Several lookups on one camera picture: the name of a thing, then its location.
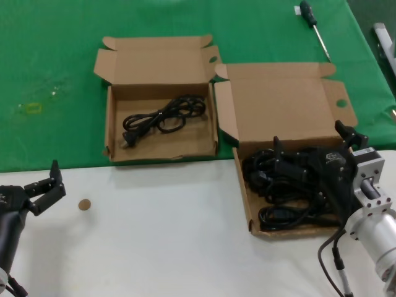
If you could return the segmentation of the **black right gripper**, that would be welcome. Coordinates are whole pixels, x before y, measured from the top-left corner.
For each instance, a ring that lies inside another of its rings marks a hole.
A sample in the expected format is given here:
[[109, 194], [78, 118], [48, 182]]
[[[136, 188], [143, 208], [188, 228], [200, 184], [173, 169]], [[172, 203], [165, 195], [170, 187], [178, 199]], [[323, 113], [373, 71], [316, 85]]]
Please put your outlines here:
[[[342, 149], [360, 150], [368, 147], [368, 136], [360, 134], [352, 126], [344, 125], [341, 120], [336, 120], [335, 130], [342, 138]], [[342, 225], [347, 223], [354, 205], [354, 170], [348, 162], [346, 152], [329, 147], [311, 147], [308, 155], [288, 153], [277, 136], [273, 138], [273, 152], [275, 172], [301, 183], [308, 181], [308, 171], [305, 168], [308, 159], [308, 167], [334, 214]]]

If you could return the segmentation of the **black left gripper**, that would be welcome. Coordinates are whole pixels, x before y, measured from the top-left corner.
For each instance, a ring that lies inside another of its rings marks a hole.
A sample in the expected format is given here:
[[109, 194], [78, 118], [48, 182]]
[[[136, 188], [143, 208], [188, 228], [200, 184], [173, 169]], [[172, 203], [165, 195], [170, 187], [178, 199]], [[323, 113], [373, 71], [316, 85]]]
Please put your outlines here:
[[30, 211], [39, 216], [66, 195], [57, 160], [53, 160], [49, 178], [22, 186], [1, 186], [1, 268], [11, 269], [21, 233]]

